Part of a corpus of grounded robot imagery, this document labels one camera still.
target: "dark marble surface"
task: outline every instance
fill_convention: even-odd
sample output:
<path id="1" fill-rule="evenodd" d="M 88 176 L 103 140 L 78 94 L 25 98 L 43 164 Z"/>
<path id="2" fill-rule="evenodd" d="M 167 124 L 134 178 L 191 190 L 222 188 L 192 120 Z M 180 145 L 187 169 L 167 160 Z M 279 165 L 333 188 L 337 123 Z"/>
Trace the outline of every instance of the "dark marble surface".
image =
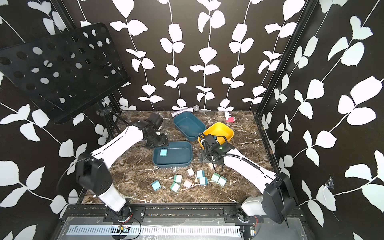
<path id="1" fill-rule="evenodd" d="M 134 121 L 146 119 L 150 113 L 151 111 L 126 111 L 123 112 L 122 117 L 127 121 Z M 161 132 L 167 133 L 170 141 L 187 140 L 176 129 L 169 111 L 160 111 L 158 113 L 165 118 Z M 234 123 L 226 122 L 224 112 L 221 111 L 199 111 L 194 114 L 204 122 L 207 128 L 216 122 L 223 122 L 228 125 L 234 131 L 234 137 L 230 140 L 230 143 L 250 160 L 259 163 L 260 166 L 268 170 L 272 170 L 252 112 L 232 111 L 232 116 L 236 118 Z M 119 124 L 119 127 L 124 129 L 125 125 Z M 152 162 L 153 149 L 143 147 L 144 144 L 145 141 L 140 141 L 133 145 L 110 168 L 115 187 L 124 197 L 129 198 L 131 203 L 238 202 L 244 197 L 261 195 L 260 191 L 251 182 L 228 167 L 225 167 L 224 171 L 220 173 L 220 175 L 228 179 L 224 187 L 214 182 L 209 182 L 207 186 L 201 186 L 195 177 L 190 178 L 194 182 L 190 189 L 182 186 L 187 178 L 185 170 L 188 168 L 192 168 L 195 173 L 197 170 L 204 170 L 208 180 L 214 173 L 214 170 L 211 170 L 208 164 L 198 162 L 197 156 L 200 149 L 198 141 L 191 142 L 193 148 L 191 165 L 180 168 L 156 167 Z M 177 193 L 170 190 L 175 174 L 183 176 L 180 190 Z M 154 191 L 151 186 L 151 183 L 155 180 L 159 180 L 162 186 L 158 191 Z M 88 191 L 83 203 L 101 202 Z"/>

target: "teal plastic tray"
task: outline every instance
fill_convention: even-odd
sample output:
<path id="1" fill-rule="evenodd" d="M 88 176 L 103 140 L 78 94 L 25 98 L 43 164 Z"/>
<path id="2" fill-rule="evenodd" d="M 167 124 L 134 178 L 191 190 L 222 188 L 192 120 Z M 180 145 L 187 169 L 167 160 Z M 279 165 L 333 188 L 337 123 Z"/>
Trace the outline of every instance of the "teal plastic tray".
<path id="1" fill-rule="evenodd" d="M 190 112 L 183 112 L 173 119 L 177 129 L 191 142 L 197 140 L 199 133 L 205 131 L 205 124 Z"/>
<path id="2" fill-rule="evenodd" d="M 161 157 L 160 150 L 166 148 L 167 156 Z M 187 141 L 169 142 L 167 147 L 153 149 L 153 163 L 160 168 L 187 167 L 192 161 L 192 145 Z"/>

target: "teal cube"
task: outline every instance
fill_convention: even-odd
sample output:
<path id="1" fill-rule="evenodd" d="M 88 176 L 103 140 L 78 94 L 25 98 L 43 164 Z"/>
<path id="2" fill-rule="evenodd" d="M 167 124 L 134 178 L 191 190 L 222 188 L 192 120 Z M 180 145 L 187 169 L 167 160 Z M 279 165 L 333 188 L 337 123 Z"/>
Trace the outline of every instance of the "teal cube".
<path id="1" fill-rule="evenodd" d="M 196 171 L 196 176 L 197 176 L 197 178 L 204 177 L 204 170 Z"/>
<path id="2" fill-rule="evenodd" d="M 160 182 L 158 180 L 154 181 L 153 183 L 151 183 L 152 187 L 153 187 L 153 190 L 157 191 L 161 188 L 161 185 L 160 185 Z"/>
<path id="3" fill-rule="evenodd" d="M 220 175 L 217 174 L 216 172 L 214 172 L 213 175 L 212 175 L 211 180 L 212 180 L 213 182 L 217 183 L 218 180 L 219 180 L 219 178 L 220 178 Z"/>
<path id="4" fill-rule="evenodd" d="M 173 181 L 174 182 L 176 182 L 176 183 L 181 183 L 181 179 L 183 178 L 183 176 L 181 176 L 181 175 L 175 175 L 174 177 L 173 177 Z"/>
<path id="5" fill-rule="evenodd" d="M 170 189 L 174 192 L 177 192 L 180 188 L 180 185 L 178 185 L 176 182 L 173 182 L 172 185 L 170 186 Z"/>
<path id="6" fill-rule="evenodd" d="M 221 177 L 219 178 L 219 180 L 217 181 L 217 183 L 218 183 L 219 185 L 221 185 L 222 187 L 224 187 L 224 185 L 227 183 L 227 179 L 226 179 L 225 177 L 221 176 Z"/>
<path id="7" fill-rule="evenodd" d="M 199 178 L 199 183 L 200 183 L 200 185 L 204 185 L 204 186 L 208 185 L 207 177 Z"/>
<path id="8" fill-rule="evenodd" d="M 160 149 L 160 157 L 166 157 L 168 150 L 166 148 Z"/>

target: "microphone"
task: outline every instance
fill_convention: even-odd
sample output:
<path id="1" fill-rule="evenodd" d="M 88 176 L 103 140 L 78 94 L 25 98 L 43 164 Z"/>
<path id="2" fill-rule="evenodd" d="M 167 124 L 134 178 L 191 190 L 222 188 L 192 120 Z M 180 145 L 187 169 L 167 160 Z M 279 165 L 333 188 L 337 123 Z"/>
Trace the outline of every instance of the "microphone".
<path id="1" fill-rule="evenodd" d="M 177 110 L 177 111 L 174 111 L 174 112 L 171 112 L 171 116 L 174 118 L 176 117 L 177 115 L 179 115 L 180 113 L 183 113 L 183 112 L 197 112 L 199 110 L 199 106 L 198 105 L 195 105 L 193 107 L 190 107 L 190 108 L 185 108 L 185 109 L 180 109 L 180 110 Z"/>

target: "wallpaper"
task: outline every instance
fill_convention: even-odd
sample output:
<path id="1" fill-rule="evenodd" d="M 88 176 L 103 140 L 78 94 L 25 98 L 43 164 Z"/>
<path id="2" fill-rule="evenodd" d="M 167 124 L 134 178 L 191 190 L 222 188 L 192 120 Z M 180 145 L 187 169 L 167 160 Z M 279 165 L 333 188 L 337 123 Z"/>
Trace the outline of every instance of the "wallpaper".
<path id="1" fill-rule="evenodd" d="M 103 22 L 132 80 L 123 110 L 252 110 L 304 0 L 64 0 L 75 25 Z"/>
<path id="2" fill-rule="evenodd" d="M 0 0 L 0 48 L 65 30 L 49 1 Z M 65 124 L 53 124 L 0 72 L 0 239 L 50 238 L 81 191 L 74 166 L 59 192 L 56 183 L 80 153 L 104 144 L 101 122 L 91 108 Z"/>
<path id="3" fill-rule="evenodd" d="M 381 0 L 320 0 L 262 124 L 317 239 L 380 239 L 384 221 Z"/>

